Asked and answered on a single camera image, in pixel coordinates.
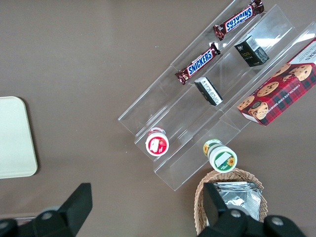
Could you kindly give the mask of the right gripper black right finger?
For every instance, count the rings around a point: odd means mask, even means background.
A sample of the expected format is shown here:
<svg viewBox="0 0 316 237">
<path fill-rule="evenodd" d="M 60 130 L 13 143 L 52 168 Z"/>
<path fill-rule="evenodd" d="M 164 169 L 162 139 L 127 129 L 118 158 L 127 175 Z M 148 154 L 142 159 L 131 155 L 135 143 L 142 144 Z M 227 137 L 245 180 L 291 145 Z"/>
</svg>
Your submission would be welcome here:
<svg viewBox="0 0 316 237">
<path fill-rule="evenodd" d="M 209 221 L 199 237 L 304 237 L 289 218 L 268 215 L 256 221 L 238 209 L 229 209 L 212 183 L 203 185 L 203 207 Z"/>
</svg>

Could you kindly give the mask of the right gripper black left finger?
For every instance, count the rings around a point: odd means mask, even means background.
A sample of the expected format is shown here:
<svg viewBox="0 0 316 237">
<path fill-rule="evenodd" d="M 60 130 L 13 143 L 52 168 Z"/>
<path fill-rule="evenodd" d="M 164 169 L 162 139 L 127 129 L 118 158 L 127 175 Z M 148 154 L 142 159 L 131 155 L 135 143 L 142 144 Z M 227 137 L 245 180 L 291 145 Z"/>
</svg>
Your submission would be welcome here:
<svg viewBox="0 0 316 237">
<path fill-rule="evenodd" d="M 0 221 L 2 237 L 75 237 L 93 207 L 90 183 L 81 183 L 57 209 L 42 212 L 18 225 L 16 219 Z"/>
</svg>

